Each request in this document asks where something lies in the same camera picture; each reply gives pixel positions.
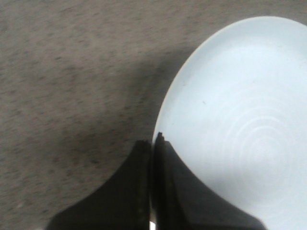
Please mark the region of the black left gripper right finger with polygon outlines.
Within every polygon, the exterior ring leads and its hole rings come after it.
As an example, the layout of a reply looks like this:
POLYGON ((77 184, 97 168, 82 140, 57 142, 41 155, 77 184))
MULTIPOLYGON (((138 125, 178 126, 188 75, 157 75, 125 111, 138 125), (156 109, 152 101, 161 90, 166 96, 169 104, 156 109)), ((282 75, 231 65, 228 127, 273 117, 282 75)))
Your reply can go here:
POLYGON ((265 225, 218 196, 158 133, 153 144, 151 196, 159 230, 264 230, 265 225))

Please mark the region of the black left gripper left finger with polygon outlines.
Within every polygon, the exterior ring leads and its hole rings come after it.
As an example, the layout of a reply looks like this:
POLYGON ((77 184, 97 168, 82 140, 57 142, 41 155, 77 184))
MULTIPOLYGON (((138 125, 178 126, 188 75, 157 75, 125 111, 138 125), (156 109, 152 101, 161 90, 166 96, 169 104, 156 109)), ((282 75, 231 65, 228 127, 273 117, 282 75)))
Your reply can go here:
POLYGON ((56 214, 48 230, 148 230, 150 143, 136 141, 118 170, 95 192, 56 214))

